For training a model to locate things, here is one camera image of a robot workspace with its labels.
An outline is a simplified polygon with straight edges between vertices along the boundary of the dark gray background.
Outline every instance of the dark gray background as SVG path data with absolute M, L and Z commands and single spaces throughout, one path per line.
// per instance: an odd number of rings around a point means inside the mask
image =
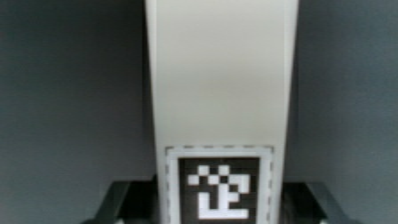
M 155 173 L 137 0 L 0 0 L 0 223 L 78 224 Z M 302 0 L 286 178 L 398 220 L 398 1 Z

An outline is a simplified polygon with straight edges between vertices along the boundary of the white pillar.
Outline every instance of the white pillar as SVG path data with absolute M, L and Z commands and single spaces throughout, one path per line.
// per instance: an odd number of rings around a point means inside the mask
M 272 147 L 277 224 L 297 1 L 147 0 L 162 224 L 179 224 L 165 151 L 185 145 Z

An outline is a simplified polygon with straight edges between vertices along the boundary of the white rectangular column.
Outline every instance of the white rectangular column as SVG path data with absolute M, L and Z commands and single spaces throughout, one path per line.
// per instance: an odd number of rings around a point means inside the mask
M 277 224 L 297 1 L 147 0 L 162 224 L 188 224 L 167 158 L 185 158 L 181 150 L 194 158 L 201 147 L 210 154 L 222 148 L 210 158 L 222 150 L 227 158 L 236 151 L 249 158 L 252 147 L 272 151 L 268 217 L 256 223 Z

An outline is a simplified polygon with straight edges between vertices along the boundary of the gray wall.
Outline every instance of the gray wall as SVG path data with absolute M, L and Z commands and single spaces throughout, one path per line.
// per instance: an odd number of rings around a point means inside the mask
M 112 180 L 149 179 L 142 10 L 0 0 L 0 223 L 78 224 Z
M 302 0 L 286 178 L 350 217 L 398 222 L 398 1 Z

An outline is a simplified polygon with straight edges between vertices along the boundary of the black square pattern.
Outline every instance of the black square pattern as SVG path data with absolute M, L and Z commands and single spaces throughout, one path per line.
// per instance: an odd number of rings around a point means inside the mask
M 256 224 L 258 158 L 179 159 L 181 224 Z

